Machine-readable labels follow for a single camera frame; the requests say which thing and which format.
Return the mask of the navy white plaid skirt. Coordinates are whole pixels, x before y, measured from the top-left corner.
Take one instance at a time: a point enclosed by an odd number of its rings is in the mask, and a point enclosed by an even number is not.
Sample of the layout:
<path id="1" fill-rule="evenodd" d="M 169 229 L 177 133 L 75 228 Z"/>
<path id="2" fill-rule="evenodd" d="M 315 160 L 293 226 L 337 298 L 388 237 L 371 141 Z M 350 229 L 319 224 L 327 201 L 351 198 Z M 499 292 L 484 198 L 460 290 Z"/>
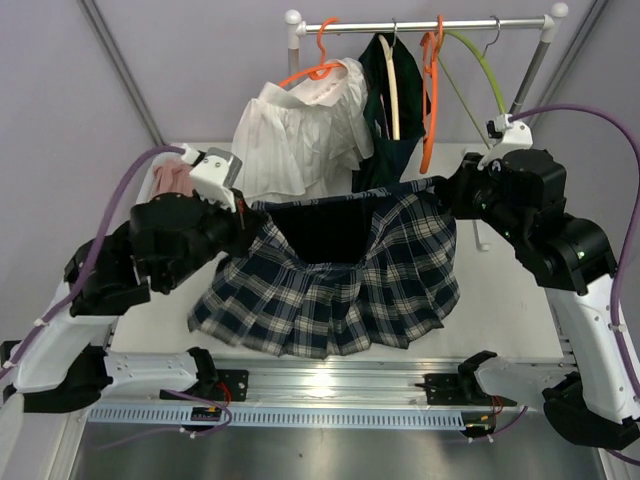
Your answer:
<path id="1" fill-rule="evenodd" d="M 460 297 L 441 184 L 253 203 L 264 224 L 245 255 L 219 261 L 189 329 L 275 356 L 407 348 L 441 328 Z"/>

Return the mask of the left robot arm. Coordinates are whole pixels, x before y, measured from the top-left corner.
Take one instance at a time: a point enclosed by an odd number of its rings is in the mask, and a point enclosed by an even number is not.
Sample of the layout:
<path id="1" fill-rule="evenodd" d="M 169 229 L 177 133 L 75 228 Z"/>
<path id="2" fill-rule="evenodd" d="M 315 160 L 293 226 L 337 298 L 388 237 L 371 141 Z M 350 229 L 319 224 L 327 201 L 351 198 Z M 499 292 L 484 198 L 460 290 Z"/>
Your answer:
<path id="1" fill-rule="evenodd" d="M 219 400 L 209 353 L 109 353 L 93 339 L 152 293 L 167 295 L 221 253 L 241 257 L 267 220 L 233 192 L 229 209 L 162 194 L 137 204 L 112 234 L 82 245 L 64 269 L 61 299 L 23 341 L 1 345 L 2 399 L 25 413 L 70 413 L 107 396 Z"/>

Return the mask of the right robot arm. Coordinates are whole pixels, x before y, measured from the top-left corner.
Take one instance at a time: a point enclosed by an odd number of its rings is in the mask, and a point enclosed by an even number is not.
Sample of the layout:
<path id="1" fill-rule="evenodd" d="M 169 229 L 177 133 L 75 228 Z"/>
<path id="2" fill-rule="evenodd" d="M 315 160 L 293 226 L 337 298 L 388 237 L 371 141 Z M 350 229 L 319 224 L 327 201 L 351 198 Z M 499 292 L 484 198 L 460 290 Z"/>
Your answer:
<path id="1" fill-rule="evenodd" d="M 566 169 L 545 150 L 516 150 L 482 165 L 467 154 L 435 192 L 457 220 L 481 220 L 514 249 L 541 287 L 577 369 L 545 374 L 482 351 L 459 365 L 458 395 L 468 403 L 499 396 L 544 413 L 566 441 L 610 451 L 639 438 L 639 397 L 621 353 L 627 335 L 614 306 L 619 273 L 605 232 L 565 210 Z"/>

